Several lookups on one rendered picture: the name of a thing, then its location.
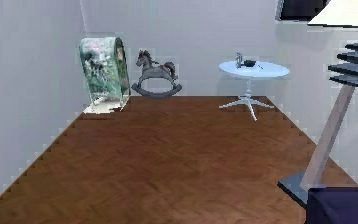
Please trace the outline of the pale blue round table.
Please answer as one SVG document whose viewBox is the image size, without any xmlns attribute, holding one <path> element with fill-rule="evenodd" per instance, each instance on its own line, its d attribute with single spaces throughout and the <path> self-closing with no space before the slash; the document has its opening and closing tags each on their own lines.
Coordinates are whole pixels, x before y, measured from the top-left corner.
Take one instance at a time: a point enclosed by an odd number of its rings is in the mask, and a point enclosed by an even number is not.
<svg viewBox="0 0 358 224">
<path fill-rule="evenodd" d="M 220 105 L 219 108 L 228 108 L 237 105 L 246 105 L 251 113 L 251 116 L 254 121 L 257 120 L 255 115 L 253 106 L 259 105 L 262 107 L 271 108 L 271 105 L 265 104 L 259 100 L 255 100 L 252 98 L 252 80 L 253 79 L 277 79 L 284 77 L 290 73 L 290 70 L 282 65 L 278 65 L 270 62 L 262 62 L 256 61 L 255 66 L 253 67 L 245 67 L 241 66 L 241 68 L 236 68 L 235 61 L 227 61 L 223 62 L 219 65 L 219 69 L 223 72 L 228 73 L 230 76 L 235 78 L 246 78 L 247 79 L 247 87 L 246 92 L 243 96 L 239 96 L 237 100 Z"/>
</svg>

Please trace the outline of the dark window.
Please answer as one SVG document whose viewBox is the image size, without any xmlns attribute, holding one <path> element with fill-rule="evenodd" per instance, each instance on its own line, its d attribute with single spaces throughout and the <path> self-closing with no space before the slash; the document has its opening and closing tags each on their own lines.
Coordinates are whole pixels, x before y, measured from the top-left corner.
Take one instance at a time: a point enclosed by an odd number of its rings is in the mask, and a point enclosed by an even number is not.
<svg viewBox="0 0 358 224">
<path fill-rule="evenodd" d="M 310 21 L 330 0 L 278 0 L 277 21 Z"/>
</svg>

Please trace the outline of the floor lamp with shelves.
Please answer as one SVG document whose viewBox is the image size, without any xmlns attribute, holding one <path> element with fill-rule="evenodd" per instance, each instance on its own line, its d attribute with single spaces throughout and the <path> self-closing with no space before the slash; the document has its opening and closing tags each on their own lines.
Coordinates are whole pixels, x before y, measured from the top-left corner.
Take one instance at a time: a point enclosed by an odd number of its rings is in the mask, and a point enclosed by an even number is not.
<svg viewBox="0 0 358 224">
<path fill-rule="evenodd" d="M 309 26 L 358 28 L 358 0 L 324 1 L 325 5 L 309 18 Z M 329 71 L 336 72 L 329 80 L 341 84 L 342 87 L 307 168 L 277 183 L 280 189 L 304 209 L 307 208 L 309 190 L 324 188 L 320 182 L 324 168 L 355 88 L 358 87 L 358 42 L 349 43 L 345 48 L 349 49 L 349 52 L 337 55 L 343 64 L 328 66 Z"/>
</svg>

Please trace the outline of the dark navy sofa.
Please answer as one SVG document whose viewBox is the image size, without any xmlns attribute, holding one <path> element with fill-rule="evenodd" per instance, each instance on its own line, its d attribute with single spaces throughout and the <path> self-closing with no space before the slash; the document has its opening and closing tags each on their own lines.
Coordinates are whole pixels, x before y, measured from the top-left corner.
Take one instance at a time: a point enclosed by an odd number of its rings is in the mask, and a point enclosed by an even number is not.
<svg viewBox="0 0 358 224">
<path fill-rule="evenodd" d="M 310 188 L 305 224 L 358 224 L 358 187 Z"/>
</svg>

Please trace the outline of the grey rocking horse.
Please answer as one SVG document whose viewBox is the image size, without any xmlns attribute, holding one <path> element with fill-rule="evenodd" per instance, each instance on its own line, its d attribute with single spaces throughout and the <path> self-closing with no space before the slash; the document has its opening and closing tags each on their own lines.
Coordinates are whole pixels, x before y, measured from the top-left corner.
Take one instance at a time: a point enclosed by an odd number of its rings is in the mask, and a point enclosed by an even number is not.
<svg viewBox="0 0 358 224">
<path fill-rule="evenodd" d="M 136 65 L 138 67 L 142 67 L 142 75 L 140 76 L 139 81 L 134 83 L 131 88 L 140 95 L 155 99 L 162 99 L 171 97 L 182 89 L 180 84 L 175 83 L 178 76 L 175 74 L 175 65 L 173 62 L 165 62 L 163 65 L 160 65 L 158 62 L 152 60 L 151 55 L 147 50 L 140 50 Z M 172 84 L 172 89 L 160 93 L 143 89 L 141 86 L 142 82 L 151 78 L 163 78 L 168 80 Z"/>
</svg>

